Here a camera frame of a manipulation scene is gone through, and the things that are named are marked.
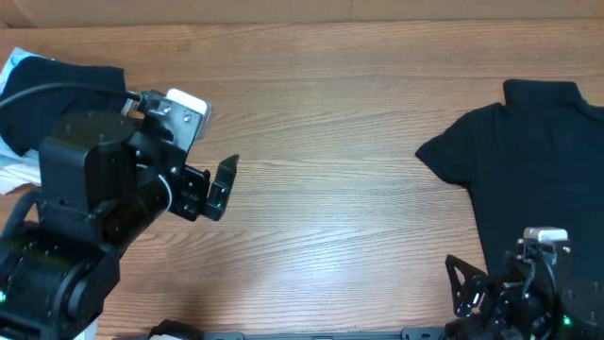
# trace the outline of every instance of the robotic arm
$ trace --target robotic arm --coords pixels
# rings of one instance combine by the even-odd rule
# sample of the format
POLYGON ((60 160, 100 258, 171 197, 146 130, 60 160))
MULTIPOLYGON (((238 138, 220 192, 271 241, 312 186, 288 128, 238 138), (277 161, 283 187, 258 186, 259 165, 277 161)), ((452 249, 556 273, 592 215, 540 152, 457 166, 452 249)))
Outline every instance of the robotic arm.
POLYGON ((185 164, 210 105, 178 90, 137 99, 143 119, 83 112, 42 142, 42 187, 21 197, 0 241, 0 334, 73 339, 102 313, 120 259, 158 216, 225 212, 239 157, 222 161, 212 184, 185 164), (26 222, 34 204, 39 221, 26 222))

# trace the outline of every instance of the black fabric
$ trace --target black fabric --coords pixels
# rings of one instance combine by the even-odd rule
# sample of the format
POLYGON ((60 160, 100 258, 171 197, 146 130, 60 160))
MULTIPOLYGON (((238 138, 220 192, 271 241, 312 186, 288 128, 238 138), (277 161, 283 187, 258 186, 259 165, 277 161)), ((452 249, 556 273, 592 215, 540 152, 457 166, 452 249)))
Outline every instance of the black fabric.
MULTIPOLYGON (((126 90, 124 70, 115 67, 75 66, 50 59, 30 57, 10 73, 0 100, 22 90, 55 82, 82 82, 119 91, 126 90)), ((87 90, 56 90, 33 94, 0 113, 0 135, 19 156, 38 149, 63 114, 115 111, 126 103, 122 97, 87 90)))
POLYGON ((416 155, 467 188, 491 274, 526 227, 568 230, 577 279, 604 280, 604 108, 572 82, 508 80, 416 155))

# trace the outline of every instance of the black t-shirt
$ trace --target black t-shirt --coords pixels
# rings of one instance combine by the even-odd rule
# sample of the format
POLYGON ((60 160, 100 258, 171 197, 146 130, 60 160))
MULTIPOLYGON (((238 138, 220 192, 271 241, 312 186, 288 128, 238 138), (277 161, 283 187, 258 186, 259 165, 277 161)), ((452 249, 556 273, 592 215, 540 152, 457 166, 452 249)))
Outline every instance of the black t-shirt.
POLYGON ((526 227, 568 230, 575 279, 604 280, 604 108, 572 82, 508 80, 416 155, 467 188, 489 272, 526 227))

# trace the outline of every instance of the beige wall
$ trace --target beige wall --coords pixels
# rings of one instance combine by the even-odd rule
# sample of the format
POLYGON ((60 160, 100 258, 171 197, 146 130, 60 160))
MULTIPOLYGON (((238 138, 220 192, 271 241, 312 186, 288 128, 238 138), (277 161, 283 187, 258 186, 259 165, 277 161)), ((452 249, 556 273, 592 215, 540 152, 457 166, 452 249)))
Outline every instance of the beige wall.
POLYGON ((604 18, 604 0, 0 0, 12 27, 604 18))

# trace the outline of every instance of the wooden tabletop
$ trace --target wooden tabletop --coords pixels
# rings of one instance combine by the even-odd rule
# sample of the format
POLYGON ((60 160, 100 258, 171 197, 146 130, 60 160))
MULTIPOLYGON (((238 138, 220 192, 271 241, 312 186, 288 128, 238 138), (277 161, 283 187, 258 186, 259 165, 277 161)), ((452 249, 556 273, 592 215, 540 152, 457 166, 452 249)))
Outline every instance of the wooden tabletop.
MULTIPOLYGON (((214 116, 189 164, 241 154, 222 221, 166 214, 128 250, 102 338, 164 318, 247 333, 443 325, 446 254, 484 261, 468 194, 415 150, 503 100, 508 78, 573 80, 604 103, 604 21, 0 30, 0 60, 14 46, 205 98, 214 116)), ((2 197, 3 224, 16 199, 2 197)))

